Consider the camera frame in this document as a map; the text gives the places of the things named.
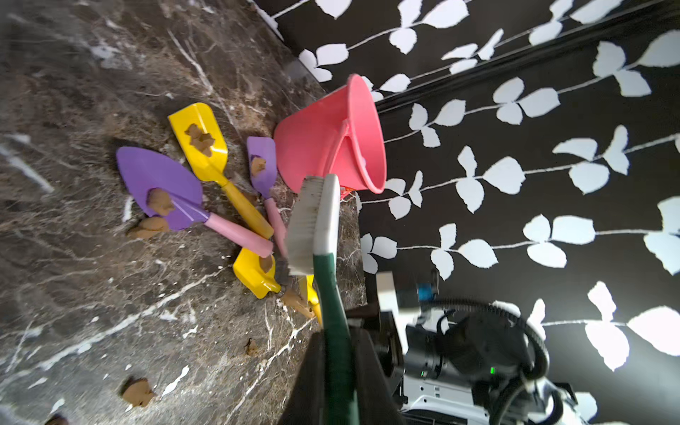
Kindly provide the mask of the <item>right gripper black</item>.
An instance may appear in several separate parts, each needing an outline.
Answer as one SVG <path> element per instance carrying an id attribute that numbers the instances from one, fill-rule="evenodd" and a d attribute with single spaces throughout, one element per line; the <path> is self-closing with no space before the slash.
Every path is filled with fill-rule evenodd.
<path id="1" fill-rule="evenodd" d="M 403 354 L 392 315 L 377 305 L 348 311 L 350 319 L 378 316 L 387 326 L 378 359 L 405 424 L 547 424 L 549 353 L 522 317 L 467 299 L 432 300 L 444 313 L 434 331 L 407 327 Z"/>

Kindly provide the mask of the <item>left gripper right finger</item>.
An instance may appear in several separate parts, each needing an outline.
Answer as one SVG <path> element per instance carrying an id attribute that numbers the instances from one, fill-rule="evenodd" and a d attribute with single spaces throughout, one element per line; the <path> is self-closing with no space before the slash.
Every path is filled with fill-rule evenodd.
<path id="1" fill-rule="evenodd" d="M 359 404 L 359 423 L 376 425 L 405 424 L 389 392 L 384 372 L 372 340 L 364 329 L 350 327 L 354 350 L 355 385 Z"/>

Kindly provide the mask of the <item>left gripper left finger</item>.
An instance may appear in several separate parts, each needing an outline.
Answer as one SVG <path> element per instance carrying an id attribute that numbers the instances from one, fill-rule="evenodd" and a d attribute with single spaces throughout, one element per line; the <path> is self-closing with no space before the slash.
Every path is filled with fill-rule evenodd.
<path id="1" fill-rule="evenodd" d="M 324 423 L 326 348 L 323 331 L 313 333 L 279 425 Z"/>

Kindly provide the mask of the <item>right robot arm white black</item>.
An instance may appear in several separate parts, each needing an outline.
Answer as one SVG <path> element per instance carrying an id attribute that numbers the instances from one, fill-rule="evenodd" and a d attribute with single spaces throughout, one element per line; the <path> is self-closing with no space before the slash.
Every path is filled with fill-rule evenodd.
<path id="1" fill-rule="evenodd" d="M 518 313 L 440 299 L 398 332 L 378 304 L 346 311 L 374 341 L 388 394 L 404 424 L 586 424 L 569 384 L 547 375 L 545 340 Z"/>

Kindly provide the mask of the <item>yellow trowel wooden handle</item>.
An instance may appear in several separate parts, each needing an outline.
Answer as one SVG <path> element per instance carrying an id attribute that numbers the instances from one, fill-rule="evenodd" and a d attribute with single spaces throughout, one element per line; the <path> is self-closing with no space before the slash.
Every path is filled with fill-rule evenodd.
<path id="1" fill-rule="evenodd" d="M 242 248 L 233 265 L 234 274 L 257 299 L 263 299 L 273 293 L 280 302 L 304 315 L 308 319 L 315 319 L 309 315 L 306 302 L 299 292 L 299 277 L 295 276 L 292 287 L 282 286 L 276 281 L 276 262 L 274 256 L 261 258 L 246 248 Z"/>

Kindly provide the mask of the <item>pink plastic bucket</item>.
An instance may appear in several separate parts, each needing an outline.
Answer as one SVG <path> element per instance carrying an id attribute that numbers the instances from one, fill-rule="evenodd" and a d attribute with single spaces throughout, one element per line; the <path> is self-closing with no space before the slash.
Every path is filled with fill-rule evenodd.
<path id="1" fill-rule="evenodd" d="M 298 193 L 308 176 L 336 175 L 350 191 L 384 192 L 384 136 L 366 82 L 345 86 L 293 113 L 274 129 L 279 174 Z"/>

